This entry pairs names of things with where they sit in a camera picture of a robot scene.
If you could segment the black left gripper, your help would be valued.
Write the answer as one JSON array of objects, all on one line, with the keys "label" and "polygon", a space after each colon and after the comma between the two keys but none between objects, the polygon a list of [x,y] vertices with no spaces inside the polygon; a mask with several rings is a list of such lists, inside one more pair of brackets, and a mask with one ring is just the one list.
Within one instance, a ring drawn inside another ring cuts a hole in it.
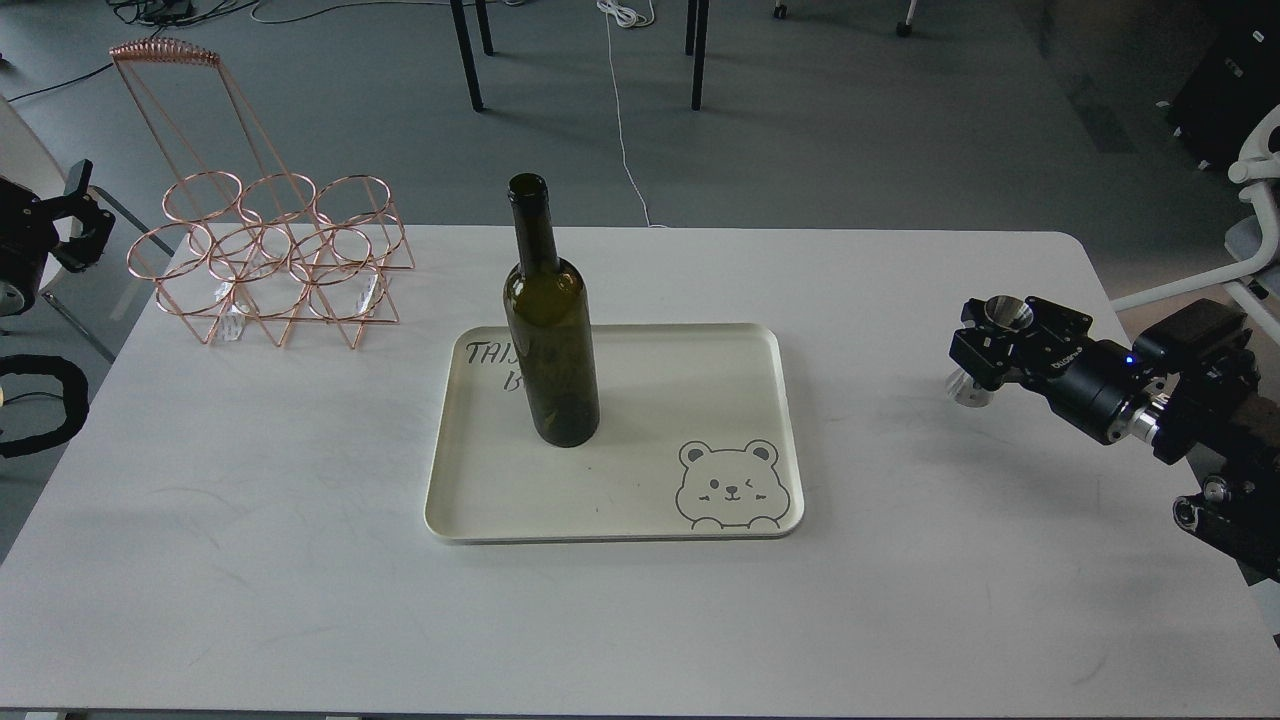
[{"label": "black left gripper", "polygon": [[[70,169],[64,193],[50,199],[40,199],[1,178],[3,316],[31,310],[49,256],[76,274],[100,261],[116,218],[90,193],[92,170],[90,159],[78,161]],[[60,240],[55,222],[67,218],[74,218],[79,229],[69,240]]]}]

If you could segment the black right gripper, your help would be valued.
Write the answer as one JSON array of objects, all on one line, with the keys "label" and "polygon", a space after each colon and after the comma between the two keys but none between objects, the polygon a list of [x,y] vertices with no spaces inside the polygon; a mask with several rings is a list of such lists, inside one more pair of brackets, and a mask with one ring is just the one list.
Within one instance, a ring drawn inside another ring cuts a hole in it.
[{"label": "black right gripper", "polygon": [[1027,370],[1023,345],[1064,347],[1088,334],[1093,316],[1030,296],[972,299],[961,310],[948,356],[982,389],[1007,382],[1044,397],[1050,410],[1101,445],[1130,433],[1138,413],[1151,404],[1157,379],[1137,352],[1110,340],[1094,341],[1043,372]]}]

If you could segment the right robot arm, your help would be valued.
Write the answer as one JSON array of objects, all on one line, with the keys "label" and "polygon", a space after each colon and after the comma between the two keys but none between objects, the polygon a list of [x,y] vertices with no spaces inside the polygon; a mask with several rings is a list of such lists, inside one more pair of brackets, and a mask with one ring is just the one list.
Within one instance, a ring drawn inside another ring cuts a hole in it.
[{"label": "right robot arm", "polygon": [[1044,299],[995,296],[963,305],[948,391],[982,407],[1016,384],[1101,445],[1134,437],[1172,465],[1193,448],[1222,460],[1172,506],[1188,534],[1277,578],[1277,405],[1242,311],[1201,299],[1144,331],[1130,348],[1092,340],[1092,318]]}]

